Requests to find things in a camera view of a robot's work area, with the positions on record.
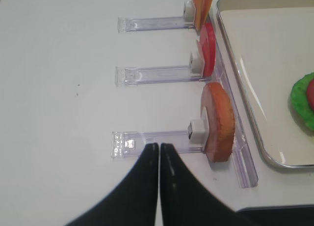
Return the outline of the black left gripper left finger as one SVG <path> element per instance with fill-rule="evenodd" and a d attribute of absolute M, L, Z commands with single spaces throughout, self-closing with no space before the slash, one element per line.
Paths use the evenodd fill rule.
<path fill-rule="evenodd" d="M 145 145 L 125 178 L 69 226 L 153 226 L 158 198 L 158 144 Z"/>

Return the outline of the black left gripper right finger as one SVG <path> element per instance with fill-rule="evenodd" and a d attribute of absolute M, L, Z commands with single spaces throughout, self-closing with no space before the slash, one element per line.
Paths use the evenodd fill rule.
<path fill-rule="evenodd" d="M 160 201 L 165 226 L 256 226 L 212 195 L 174 146 L 160 147 Z"/>

